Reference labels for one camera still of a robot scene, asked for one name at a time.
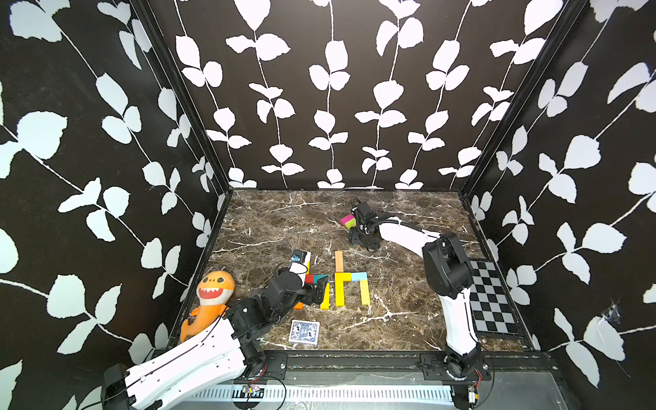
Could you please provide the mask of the blue playing card box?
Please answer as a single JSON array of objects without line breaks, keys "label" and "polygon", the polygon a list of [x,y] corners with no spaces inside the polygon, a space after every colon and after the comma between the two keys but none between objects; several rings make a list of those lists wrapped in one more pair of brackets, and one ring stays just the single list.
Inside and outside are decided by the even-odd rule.
[{"label": "blue playing card box", "polygon": [[294,319],[290,326],[289,342],[317,345],[319,330],[319,322]]}]

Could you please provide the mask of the orange plush toy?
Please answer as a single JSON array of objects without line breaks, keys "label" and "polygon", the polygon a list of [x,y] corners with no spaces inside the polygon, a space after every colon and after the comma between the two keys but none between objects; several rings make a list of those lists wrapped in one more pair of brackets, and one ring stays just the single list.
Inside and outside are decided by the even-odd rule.
[{"label": "orange plush toy", "polygon": [[234,290],[235,282],[230,273],[214,271],[205,275],[196,287],[199,306],[183,322],[179,341],[184,343],[222,316]]}]

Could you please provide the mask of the natural wood short block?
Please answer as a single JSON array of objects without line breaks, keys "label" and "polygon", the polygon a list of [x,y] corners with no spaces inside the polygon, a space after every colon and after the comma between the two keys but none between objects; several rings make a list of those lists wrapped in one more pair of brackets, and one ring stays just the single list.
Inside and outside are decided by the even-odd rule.
[{"label": "natural wood short block", "polygon": [[341,250],[335,252],[335,271],[337,273],[344,273],[343,251]]}]

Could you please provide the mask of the light blue block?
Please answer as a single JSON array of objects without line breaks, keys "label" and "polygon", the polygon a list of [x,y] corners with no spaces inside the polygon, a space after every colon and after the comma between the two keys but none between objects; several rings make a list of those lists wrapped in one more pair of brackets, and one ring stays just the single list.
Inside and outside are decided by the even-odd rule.
[{"label": "light blue block", "polygon": [[350,273],[350,278],[351,282],[360,282],[362,280],[367,281],[368,280],[368,275],[366,272],[361,272],[361,273]]}]

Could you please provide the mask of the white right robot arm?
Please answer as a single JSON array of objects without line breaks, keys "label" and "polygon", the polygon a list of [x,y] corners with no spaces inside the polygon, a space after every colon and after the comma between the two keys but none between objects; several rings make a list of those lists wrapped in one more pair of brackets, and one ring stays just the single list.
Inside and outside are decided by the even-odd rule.
[{"label": "white right robot arm", "polygon": [[392,214],[377,212],[356,197],[351,200],[351,220],[351,244],[374,252],[388,241],[422,258],[427,284],[442,304],[448,352],[459,360],[478,355],[480,344],[471,312],[473,265],[461,240],[452,232],[430,232]]}]

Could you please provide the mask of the yellow plank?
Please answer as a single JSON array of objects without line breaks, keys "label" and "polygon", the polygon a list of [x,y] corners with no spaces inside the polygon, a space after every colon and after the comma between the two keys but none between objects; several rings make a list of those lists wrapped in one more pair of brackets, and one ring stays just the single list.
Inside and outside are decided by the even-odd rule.
[{"label": "yellow plank", "polygon": [[324,291],[323,300],[320,304],[320,309],[321,310],[328,310],[330,308],[330,306],[331,306],[330,298],[331,298],[331,284],[328,283],[326,285],[326,288],[325,288],[325,291]]},{"label": "yellow plank", "polygon": [[343,281],[335,281],[335,304],[337,307],[345,306],[345,290]]}]

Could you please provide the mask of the yellow-green long block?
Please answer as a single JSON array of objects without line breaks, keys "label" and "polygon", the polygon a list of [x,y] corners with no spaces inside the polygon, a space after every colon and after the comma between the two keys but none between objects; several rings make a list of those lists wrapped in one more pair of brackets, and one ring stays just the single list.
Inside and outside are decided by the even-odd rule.
[{"label": "yellow-green long block", "polygon": [[359,281],[360,284],[360,300],[361,304],[364,306],[370,306],[371,305],[371,297],[370,297],[370,290],[369,290],[369,284],[367,279],[362,279]]}]

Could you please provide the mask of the amber yellow short block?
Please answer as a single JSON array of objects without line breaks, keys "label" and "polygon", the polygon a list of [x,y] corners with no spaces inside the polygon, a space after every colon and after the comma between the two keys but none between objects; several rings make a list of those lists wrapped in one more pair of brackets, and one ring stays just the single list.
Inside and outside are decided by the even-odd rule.
[{"label": "amber yellow short block", "polygon": [[335,281],[337,283],[350,282],[351,280],[351,273],[335,273]]}]

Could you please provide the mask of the black metal base rail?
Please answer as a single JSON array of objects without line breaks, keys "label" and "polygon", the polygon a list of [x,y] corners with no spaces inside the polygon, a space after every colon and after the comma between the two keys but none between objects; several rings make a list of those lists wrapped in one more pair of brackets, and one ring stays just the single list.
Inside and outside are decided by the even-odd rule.
[{"label": "black metal base rail", "polygon": [[522,381],[535,374],[548,374],[560,388],[565,386],[555,361],[543,352],[485,351],[467,377],[449,376],[447,354],[442,351],[348,351],[348,350],[268,350],[256,363],[255,380],[281,379],[292,371],[301,372],[411,372],[423,381],[438,382],[452,395],[478,392],[483,382],[500,384],[505,373],[517,373]]}]

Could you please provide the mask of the magenta block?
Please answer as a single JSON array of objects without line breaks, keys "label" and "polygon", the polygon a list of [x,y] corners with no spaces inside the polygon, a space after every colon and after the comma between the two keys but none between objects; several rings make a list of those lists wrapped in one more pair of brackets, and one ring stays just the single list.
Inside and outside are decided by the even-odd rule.
[{"label": "magenta block", "polygon": [[346,226],[351,220],[353,220],[353,215],[347,215],[343,218],[341,218],[340,223],[344,226]]}]

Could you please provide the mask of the black white checkerboard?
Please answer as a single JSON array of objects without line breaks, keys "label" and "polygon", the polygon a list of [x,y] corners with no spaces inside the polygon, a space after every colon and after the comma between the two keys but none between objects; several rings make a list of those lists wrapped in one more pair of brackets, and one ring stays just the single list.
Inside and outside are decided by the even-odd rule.
[{"label": "black white checkerboard", "polygon": [[493,261],[474,260],[471,310],[477,333],[519,337],[520,324],[507,287]]}]

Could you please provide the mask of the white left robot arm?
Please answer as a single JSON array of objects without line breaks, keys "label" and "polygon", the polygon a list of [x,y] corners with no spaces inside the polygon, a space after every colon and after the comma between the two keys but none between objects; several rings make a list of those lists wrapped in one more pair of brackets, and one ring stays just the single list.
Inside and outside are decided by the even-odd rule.
[{"label": "white left robot arm", "polygon": [[321,278],[305,284],[296,273],[280,273],[177,347],[135,367],[108,369],[99,407],[171,409],[213,384],[257,378],[267,361],[259,338],[299,302],[323,302],[328,283],[328,278]]}]

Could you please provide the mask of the teal block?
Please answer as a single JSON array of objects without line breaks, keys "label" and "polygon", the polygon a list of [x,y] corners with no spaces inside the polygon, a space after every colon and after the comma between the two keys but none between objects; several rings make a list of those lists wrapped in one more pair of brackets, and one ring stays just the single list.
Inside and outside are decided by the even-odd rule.
[{"label": "teal block", "polygon": [[313,283],[314,283],[314,284],[317,284],[317,283],[319,283],[319,281],[322,280],[323,278],[329,278],[328,280],[330,280],[330,275],[328,275],[328,274],[314,275],[314,282],[313,282]]}]

